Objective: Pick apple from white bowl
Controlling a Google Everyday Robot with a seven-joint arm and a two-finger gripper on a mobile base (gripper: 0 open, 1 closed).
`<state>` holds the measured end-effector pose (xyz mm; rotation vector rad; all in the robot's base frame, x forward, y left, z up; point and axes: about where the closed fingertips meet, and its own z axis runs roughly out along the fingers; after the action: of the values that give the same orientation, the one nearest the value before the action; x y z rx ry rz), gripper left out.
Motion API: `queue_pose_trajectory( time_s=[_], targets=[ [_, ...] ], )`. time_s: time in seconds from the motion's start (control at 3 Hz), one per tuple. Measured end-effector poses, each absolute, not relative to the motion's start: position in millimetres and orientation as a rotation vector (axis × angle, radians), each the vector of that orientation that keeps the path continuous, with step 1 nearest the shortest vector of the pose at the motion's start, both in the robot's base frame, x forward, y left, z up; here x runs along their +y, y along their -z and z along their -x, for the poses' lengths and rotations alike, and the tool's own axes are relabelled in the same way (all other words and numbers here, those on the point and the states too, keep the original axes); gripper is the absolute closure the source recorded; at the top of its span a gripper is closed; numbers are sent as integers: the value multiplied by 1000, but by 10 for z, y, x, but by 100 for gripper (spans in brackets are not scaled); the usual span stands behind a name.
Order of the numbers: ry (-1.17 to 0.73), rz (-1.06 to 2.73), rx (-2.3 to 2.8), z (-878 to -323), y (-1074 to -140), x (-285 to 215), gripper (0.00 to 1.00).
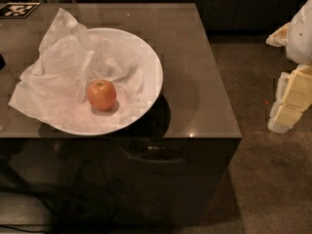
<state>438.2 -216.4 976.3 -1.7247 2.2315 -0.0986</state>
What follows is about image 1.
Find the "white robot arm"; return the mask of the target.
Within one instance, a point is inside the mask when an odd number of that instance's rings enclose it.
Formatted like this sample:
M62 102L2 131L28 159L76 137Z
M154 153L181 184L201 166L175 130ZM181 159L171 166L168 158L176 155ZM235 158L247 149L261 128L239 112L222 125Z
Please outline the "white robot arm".
M282 72L278 79L267 124L270 131L284 134L312 105L312 0L307 0L290 22L272 33L266 44L285 47L287 58L297 63L295 70Z

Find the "yellow foam padded gripper finger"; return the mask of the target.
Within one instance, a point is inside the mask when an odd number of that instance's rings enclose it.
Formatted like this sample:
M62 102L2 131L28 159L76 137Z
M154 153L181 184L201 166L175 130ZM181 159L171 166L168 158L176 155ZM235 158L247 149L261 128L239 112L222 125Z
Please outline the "yellow foam padded gripper finger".
M312 105L312 65L300 64L291 73L282 72L278 80L268 129L284 134L300 120Z

